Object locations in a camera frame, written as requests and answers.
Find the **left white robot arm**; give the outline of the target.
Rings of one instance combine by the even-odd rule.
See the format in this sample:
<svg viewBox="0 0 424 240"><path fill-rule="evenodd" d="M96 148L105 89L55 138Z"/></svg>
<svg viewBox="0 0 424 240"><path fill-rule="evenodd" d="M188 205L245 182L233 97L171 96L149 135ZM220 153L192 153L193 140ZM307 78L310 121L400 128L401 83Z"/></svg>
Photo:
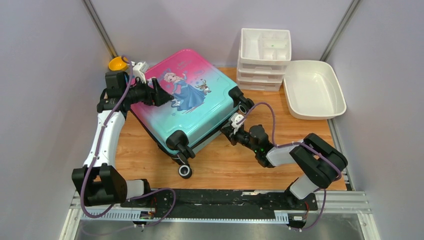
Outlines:
<svg viewBox="0 0 424 240"><path fill-rule="evenodd" d="M116 169L116 151L121 130L132 105L143 103L159 107L173 97L153 77L131 79L125 71L105 74L106 87L96 106L97 128L92 147L83 166L72 171L71 179L85 207L120 204L133 198L148 207L153 194L146 179L125 180Z"/></svg>

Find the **pink and teal kids suitcase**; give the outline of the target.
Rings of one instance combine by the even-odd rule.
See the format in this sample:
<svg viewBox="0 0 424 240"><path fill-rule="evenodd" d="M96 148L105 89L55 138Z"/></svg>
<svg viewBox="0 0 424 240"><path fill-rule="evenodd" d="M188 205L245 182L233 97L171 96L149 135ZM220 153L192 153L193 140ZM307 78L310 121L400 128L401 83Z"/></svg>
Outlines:
<svg viewBox="0 0 424 240"><path fill-rule="evenodd" d="M137 103L132 114L157 146L178 165L188 179L193 159L215 139L238 112L247 113L254 102L238 85L193 49L182 49L151 67L145 77L157 79L172 96L161 106Z"/></svg>

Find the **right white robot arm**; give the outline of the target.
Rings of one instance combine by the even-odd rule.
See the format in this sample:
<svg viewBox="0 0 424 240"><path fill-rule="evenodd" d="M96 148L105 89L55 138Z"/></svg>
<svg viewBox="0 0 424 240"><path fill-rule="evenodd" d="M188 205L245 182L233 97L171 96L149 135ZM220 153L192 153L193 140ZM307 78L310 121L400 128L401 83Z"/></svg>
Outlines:
<svg viewBox="0 0 424 240"><path fill-rule="evenodd" d="M255 159L264 168L275 168L296 163L303 175L284 191L285 203L293 210L299 209L305 198L316 190L327 189L332 182L339 180L348 160L337 149L315 133L304 139L282 145L270 142L261 125L254 125L248 131L227 124L221 129L229 142L254 152Z"/></svg>

